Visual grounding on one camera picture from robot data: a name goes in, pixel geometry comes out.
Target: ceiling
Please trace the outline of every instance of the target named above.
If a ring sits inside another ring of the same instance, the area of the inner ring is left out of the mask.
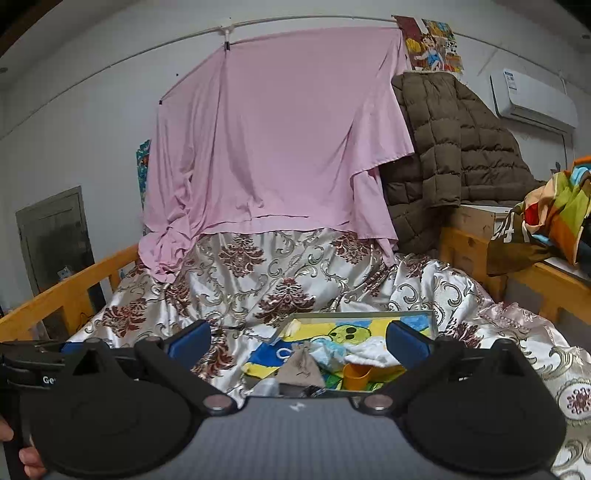
[[[0,0],[0,35],[38,0]]]
[[[588,0],[494,1],[562,37],[581,53],[591,53],[591,27],[585,26],[591,25],[591,2]]]
[[[11,85],[37,61],[64,43],[137,0],[0,0],[0,31],[18,23],[34,9],[46,12],[0,57],[0,89]]]

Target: cardboard box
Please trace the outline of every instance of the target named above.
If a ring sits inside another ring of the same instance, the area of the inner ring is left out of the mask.
[[[451,215],[449,226],[462,232],[490,240],[502,225],[510,207],[460,205]]]

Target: pink bedsheet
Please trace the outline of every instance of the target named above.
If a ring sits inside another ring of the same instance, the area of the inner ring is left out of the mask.
[[[397,240],[377,166],[412,153],[395,28],[269,35],[215,51],[158,108],[139,252],[171,281],[200,235],[332,228]]]

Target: metal screw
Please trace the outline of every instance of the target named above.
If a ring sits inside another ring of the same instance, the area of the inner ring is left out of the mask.
[[[163,340],[157,335],[150,335],[149,337],[146,337],[144,340],[146,340],[146,342],[155,344],[159,348],[161,348],[164,343]]]
[[[502,343],[503,345],[514,345],[515,342],[510,338],[498,338],[495,343]]]
[[[453,337],[450,337],[449,335],[441,334],[441,335],[438,335],[435,338],[435,341],[438,342],[438,343],[439,342],[453,342],[454,341],[454,338]]]
[[[221,413],[232,408],[233,402],[230,397],[222,394],[209,395],[203,400],[205,408],[211,412]]]
[[[363,401],[364,405],[374,411],[383,411],[387,408],[390,408],[394,401],[388,397],[387,395],[382,395],[376,393],[375,395],[370,395],[369,397],[365,397]]]

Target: air conditioner label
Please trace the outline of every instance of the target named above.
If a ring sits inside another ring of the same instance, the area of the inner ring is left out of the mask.
[[[505,72],[505,78],[507,80],[507,86],[511,90],[517,90],[517,85],[515,84],[515,79],[513,78],[513,74],[511,72]]]

